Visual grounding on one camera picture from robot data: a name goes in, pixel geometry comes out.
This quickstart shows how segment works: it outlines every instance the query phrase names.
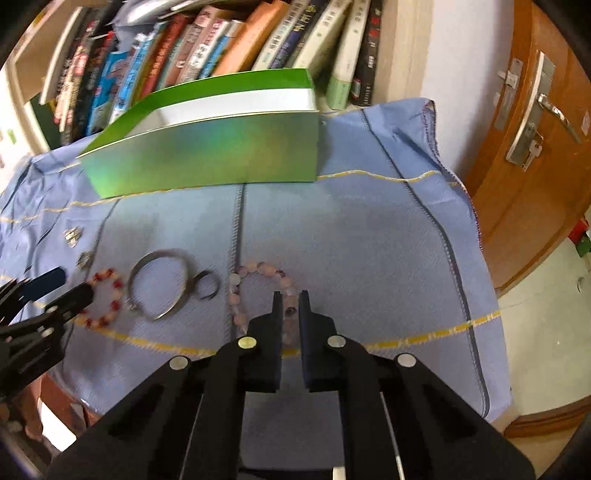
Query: yellow stitching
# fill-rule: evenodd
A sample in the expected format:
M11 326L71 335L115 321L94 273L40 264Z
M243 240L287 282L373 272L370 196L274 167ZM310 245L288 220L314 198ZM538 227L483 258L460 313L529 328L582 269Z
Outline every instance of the yellow stitching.
M442 173L437 170L428 170L425 173L420 174L418 177L413 177L411 179L398 179L395 177L386 177L384 175L378 175L376 173L371 173L371 172L365 171L365 170L346 170L346 171L341 171L338 173L330 173L328 175L321 175L318 178L316 178L316 180L336 179L339 177L346 177L348 175L367 175L367 176L375 178L375 179L393 181L395 183L413 183L413 182L416 182L419 180L426 179L426 178L430 177L431 175L442 175ZM449 185L451 185L451 186L454 186L457 184L458 184L457 182L449 182ZM120 199L138 197L140 195L149 195L151 193L176 192L178 190L189 190L189 189L199 189L199 188L201 188L201 187L183 187L183 188L179 188L179 189L155 190L154 192L130 193L128 195L120 195L118 197L111 197L108 199L97 200L95 202L79 202L78 200L75 200L75 201L71 202L70 204L68 204L67 206L65 206L64 208L44 208L41 211L41 213L39 213L37 215L30 216L30 217L23 217L23 218L19 218L19 219L13 219L13 218L9 218L9 217L0 217L0 222L21 223L21 222L26 222L28 220L34 220L35 218L39 218L43 212L61 213L61 212L65 212L66 210L69 210L71 207L75 207L75 206L77 206L77 207L93 207L95 205L101 205L103 203L110 203L110 202L114 202L114 201L120 200Z
M6 277L4 275L0 276L3 280L9 279L10 277ZM39 301L35 301L33 303L35 306L39 308L45 308ZM458 335L460 333L465 332L468 330L469 327L479 327L484 325L485 323L490 322L491 320L495 320L501 317L501 311L496 310L495 312L489 313L484 317L477 318L475 320L469 320L468 322L461 323L460 325L453 326L446 330L437 330L435 332L430 333L423 333L422 335L415 335L412 337L406 337L396 340L386 340L383 342L375 342L375 343L364 343L363 346L369 351L381 350L381 349L397 349L400 347L408 347L411 345L423 345L425 343L429 343L433 340L440 340L443 338L451 337ZM81 320L73 319L73 321L79 325L84 326L84 322ZM216 350L206 349L206 348L192 348L186 346L177 346L177 345L169 345L166 343L158 343L153 342L151 340L146 340L145 338L140 337L132 337L126 335L125 333L119 333L114 330L109 330L107 328L97 329L94 332L111 338L113 340L117 340L118 342L127 343L128 345L133 345L138 348L144 348L149 350L154 350L157 352L162 353L174 353L176 355L187 355L187 356L210 356L213 355ZM282 356L283 357L291 357L297 356L300 354L300 350L296 348L285 348L283 349Z
M328 175L320 175L316 180L326 180L326 179L337 179L339 177L346 177L348 175L368 175L369 177L380 179L380 180L388 180L393 181L395 183L413 183L415 181L419 181L422 179L426 179L431 175L442 175L440 171L437 170L428 170L425 173L421 173L418 177L413 177L411 179L399 179L396 177L386 177L385 175L378 175L377 173L371 173L365 170L346 170L341 171L338 173L330 173Z

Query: pink beaded bracelet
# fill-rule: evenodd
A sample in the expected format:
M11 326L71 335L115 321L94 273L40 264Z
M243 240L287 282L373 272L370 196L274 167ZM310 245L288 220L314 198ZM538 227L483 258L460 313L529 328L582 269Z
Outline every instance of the pink beaded bracelet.
M281 293L283 293L283 343L289 345L292 340L297 337L297 289L294 286L294 281L288 277L283 270L275 268L268 262L248 262L246 265L238 267L237 271L230 274L228 278L230 310L234 324L246 333L248 328L248 318L246 313L241 308L241 299L238 294L238 285L244 278L252 273L258 273L268 278L274 278L279 284Z

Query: door handle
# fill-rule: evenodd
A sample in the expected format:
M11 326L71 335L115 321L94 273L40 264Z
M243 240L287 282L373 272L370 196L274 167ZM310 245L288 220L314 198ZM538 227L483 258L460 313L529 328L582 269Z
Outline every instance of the door handle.
M574 141L576 141L577 143L581 144L583 143L580 139L580 137L577 135L576 130L573 128L573 124L571 124L569 122L569 119L566 118L566 116L564 115L564 113L562 113L558 107L556 107L556 105L554 105L552 102L550 102L550 100L548 99L548 97L541 93L538 97L538 104L546 111L550 112L552 115L554 115L556 118L558 118L558 120L560 120L560 123L562 123L562 125L565 127L566 131L571 134L571 136L574 138Z

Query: floor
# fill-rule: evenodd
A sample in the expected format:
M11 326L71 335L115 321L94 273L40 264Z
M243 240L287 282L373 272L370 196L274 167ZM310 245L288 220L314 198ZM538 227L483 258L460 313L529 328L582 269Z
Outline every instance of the floor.
M499 299L515 406L537 413L591 395L591 278L566 239Z

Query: blue tablecloth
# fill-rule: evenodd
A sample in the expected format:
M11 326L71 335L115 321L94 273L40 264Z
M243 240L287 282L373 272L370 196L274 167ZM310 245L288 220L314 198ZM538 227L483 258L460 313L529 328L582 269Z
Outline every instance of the blue tablecloth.
M68 273L68 285L27 306L26 316L101 269L126 278L156 249L182 249L196 268L224 279L237 264L270 261L310 292L312 308L334 318L340 333L378 355L412 352L488 420L509 404L503 330L478 223L463 186L440 162L429 100L323 117L315 183L101 200L75 159L89 140L24 161L0 197L2 279L57 266ZM74 227L83 234L71 248L63 232ZM76 266L82 252L94 253L89 270ZM165 267L155 262L139 279L138 295L153 309L178 288L178 274ZM250 317L270 310L274 286L256 276L243 282ZM98 288L91 314L107 311L108 295ZM160 322L124 310L103 330L74 326L52 374L103 413L171 356L211 355L233 335L225 293L192 297ZM282 370L278 394L247 396L245 465L342 465L336 394L305 391L297 352L288 352Z

